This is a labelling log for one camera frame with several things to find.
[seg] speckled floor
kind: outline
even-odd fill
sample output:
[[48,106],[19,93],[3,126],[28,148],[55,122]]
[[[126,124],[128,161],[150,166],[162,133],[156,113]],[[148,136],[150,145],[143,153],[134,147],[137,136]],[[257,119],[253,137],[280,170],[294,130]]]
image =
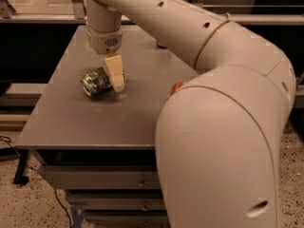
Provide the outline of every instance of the speckled floor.
[[[0,131],[16,141],[19,131]],[[12,184],[18,160],[0,161],[0,227],[58,228],[68,227],[65,211],[57,202],[54,190],[35,171],[26,169],[29,183],[25,186]],[[28,166],[37,169],[39,162],[31,155]],[[279,182],[279,214],[281,228],[304,227],[304,144],[292,125],[286,127],[281,143]],[[58,190],[59,199],[68,208],[65,192]],[[94,225],[86,221],[84,228],[140,228],[128,225]]]

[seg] gray tabletop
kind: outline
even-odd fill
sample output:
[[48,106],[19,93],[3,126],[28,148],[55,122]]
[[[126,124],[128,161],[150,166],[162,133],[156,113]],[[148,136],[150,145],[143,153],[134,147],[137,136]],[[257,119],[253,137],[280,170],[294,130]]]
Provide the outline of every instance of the gray tabletop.
[[151,149],[171,87],[198,73],[137,26],[123,26],[125,89],[86,96],[80,79],[103,56],[86,47],[78,27],[16,146],[20,149]]

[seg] drawer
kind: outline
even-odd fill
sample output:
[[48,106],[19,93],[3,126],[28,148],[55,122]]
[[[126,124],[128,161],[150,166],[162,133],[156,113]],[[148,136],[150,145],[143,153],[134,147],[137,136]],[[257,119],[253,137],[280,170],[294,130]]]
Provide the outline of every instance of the drawer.
[[39,174],[57,189],[161,189],[149,166],[42,166]]
[[120,211],[84,211],[86,221],[97,224],[136,224],[147,226],[149,224],[169,224],[168,216],[164,211],[148,212],[120,212]]
[[82,210],[165,210],[161,190],[141,193],[127,190],[108,193],[66,192],[66,199],[71,206]]

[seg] red object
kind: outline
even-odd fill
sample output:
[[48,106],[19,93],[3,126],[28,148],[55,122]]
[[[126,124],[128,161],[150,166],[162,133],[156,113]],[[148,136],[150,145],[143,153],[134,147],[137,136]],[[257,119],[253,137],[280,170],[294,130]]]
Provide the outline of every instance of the red object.
[[171,89],[171,95],[173,95],[175,92],[177,92],[185,84],[186,84],[186,82],[178,82],[178,83],[174,84]]

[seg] can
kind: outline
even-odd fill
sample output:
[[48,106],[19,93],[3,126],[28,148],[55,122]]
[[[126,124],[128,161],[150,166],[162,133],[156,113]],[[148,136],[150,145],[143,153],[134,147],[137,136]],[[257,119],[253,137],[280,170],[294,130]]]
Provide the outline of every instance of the can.
[[87,73],[81,80],[83,90],[89,97],[97,95],[112,87],[103,67]]

